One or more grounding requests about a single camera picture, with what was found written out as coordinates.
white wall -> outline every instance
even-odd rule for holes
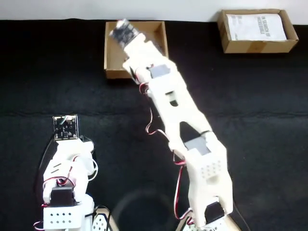
[[[0,0],[0,19],[152,19],[209,22],[221,9],[287,10],[308,24],[307,0]]]

cardboard box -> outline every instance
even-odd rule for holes
[[[163,55],[168,57],[168,45],[165,22],[162,21],[131,21],[134,27],[144,33],[146,37],[153,41],[161,50]],[[115,28],[116,22],[106,22],[105,28],[105,50],[104,50],[104,69],[107,78],[131,78],[129,73],[122,67],[127,56],[122,48],[115,42],[109,33]]]
[[[282,19],[286,41],[231,40],[227,14],[277,13]],[[298,36],[285,10],[223,10],[218,18],[218,28],[225,53],[288,53],[298,42]]]

robotic arm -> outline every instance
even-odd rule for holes
[[[77,115],[55,116],[57,151],[43,174],[43,222],[36,230],[91,231],[93,199],[86,194],[98,166],[92,158],[94,144],[78,136]]]
[[[226,148],[196,107],[172,61],[163,56],[151,41],[145,42],[145,35],[127,20],[118,21],[110,36],[128,56],[123,67],[159,112],[165,132],[157,131],[165,134],[170,150],[182,159],[177,163],[182,165],[181,170],[183,166],[187,167],[190,208],[177,218],[190,216],[199,230],[206,230],[212,222],[223,219],[233,210]],[[199,133],[199,137],[183,142],[180,122],[188,123]]]

paper sheet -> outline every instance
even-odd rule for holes
[[[278,14],[227,14],[232,40],[287,40]]]

black fabric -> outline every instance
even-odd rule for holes
[[[0,223],[32,230],[32,185],[51,116],[78,113],[95,142],[96,204],[127,207],[122,231],[175,228],[178,167],[147,136],[147,101],[132,81],[106,81],[104,21],[0,21]],[[308,27],[289,54],[227,55],[215,23],[166,22],[170,58],[228,149],[233,192],[252,230],[308,229]],[[188,206],[184,174],[180,213]]]

